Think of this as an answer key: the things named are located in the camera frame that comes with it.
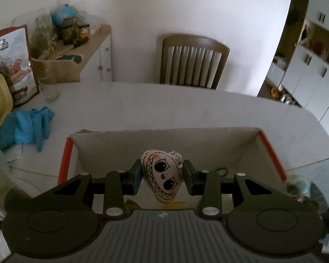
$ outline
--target ribbed gray surface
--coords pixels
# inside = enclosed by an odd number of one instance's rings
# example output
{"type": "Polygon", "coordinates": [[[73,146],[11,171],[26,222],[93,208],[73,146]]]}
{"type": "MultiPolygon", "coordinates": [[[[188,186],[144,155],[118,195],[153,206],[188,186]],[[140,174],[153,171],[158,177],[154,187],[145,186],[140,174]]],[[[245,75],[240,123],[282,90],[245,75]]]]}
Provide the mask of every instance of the ribbed gray surface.
{"type": "Polygon", "coordinates": [[[318,263],[311,254],[293,259],[261,257],[232,241],[219,222],[198,218],[193,210],[136,210],[109,222],[85,249],[58,259],[13,254],[7,263],[318,263]]]}

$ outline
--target open box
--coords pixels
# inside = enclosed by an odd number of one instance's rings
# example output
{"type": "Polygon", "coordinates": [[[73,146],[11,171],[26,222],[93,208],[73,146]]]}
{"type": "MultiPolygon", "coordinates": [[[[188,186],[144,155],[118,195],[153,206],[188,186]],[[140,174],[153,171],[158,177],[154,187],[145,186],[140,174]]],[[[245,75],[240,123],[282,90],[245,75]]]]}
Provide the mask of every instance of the open box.
{"type": "MultiPolygon", "coordinates": [[[[93,178],[104,177],[115,170],[129,170],[141,155],[150,149],[178,151],[183,160],[190,160],[196,170],[216,170],[225,167],[227,177],[245,173],[286,192],[286,174],[258,128],[194,128],[169,130],[136,130],[75,133],[67,139],[58,183],[83,172],[93,178]]],[[[102,199],[95,196],[93,209],[102,211],[102,199]]],[[[166,208],[157,201],[144,180],[135,196],[125,196],[143,209],[166,208]]],[[[196,208],[201,196],[190,196],[182,183],[173,202],[180,208],[196,208]]]]}

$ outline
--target black eye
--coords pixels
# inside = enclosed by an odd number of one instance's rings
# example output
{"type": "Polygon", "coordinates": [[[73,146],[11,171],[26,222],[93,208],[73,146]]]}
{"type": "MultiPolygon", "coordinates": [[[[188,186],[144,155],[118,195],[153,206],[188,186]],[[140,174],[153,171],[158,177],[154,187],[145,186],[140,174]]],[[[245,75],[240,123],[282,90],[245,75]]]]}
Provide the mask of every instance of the black eye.
{"type": "Polygon", "coordinates": [[[171,190],[176,186],[176,182],[174,182],[172,179],[167,180],[163,183],[163,187],[165,190],[171,190]]]}
{"type": "Polygon", "coordinates": [[[167,163],[165,161],[159,161],[155,164],[155,170],[157,172],[163,172],[167,169],[167,163]]]}

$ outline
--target cartoon face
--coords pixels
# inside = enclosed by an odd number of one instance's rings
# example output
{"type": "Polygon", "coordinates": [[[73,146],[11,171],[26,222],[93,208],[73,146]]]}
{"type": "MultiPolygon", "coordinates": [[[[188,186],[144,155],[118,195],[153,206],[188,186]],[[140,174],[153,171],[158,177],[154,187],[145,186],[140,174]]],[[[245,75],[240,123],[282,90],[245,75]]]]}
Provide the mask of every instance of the cartoon face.
{"type": "Polygon", "coordinates": [[[173,200],[183,180],[182,156],[178,152],[167,153],[149,150],[141,157],[144,179],[162,203],[173,200]]]}

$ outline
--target blue object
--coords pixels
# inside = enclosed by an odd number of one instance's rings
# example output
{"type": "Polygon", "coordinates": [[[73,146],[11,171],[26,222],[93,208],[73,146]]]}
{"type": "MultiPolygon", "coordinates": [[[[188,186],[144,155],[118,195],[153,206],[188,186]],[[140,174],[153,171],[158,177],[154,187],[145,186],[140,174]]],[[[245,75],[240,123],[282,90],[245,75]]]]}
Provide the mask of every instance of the blue object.
{"type": "Polygon", "coordinates": [[[48,107],[11,112],[0,128],[0,149],[9,148],[14,143],[35,142],[37,150],[41,151],[43,139],[50,136],[50,120],[54,115],[48,107]]]}
{"type": "Polygon", "coordinates": [[[68,5],[65,5],[61,9],[57,9],[56,11],[54,11],[52,18],[55,25],[62,27],[65,25],[65,21],[70,20],[75,16],[76,16],[75,10],[68,5]]]}

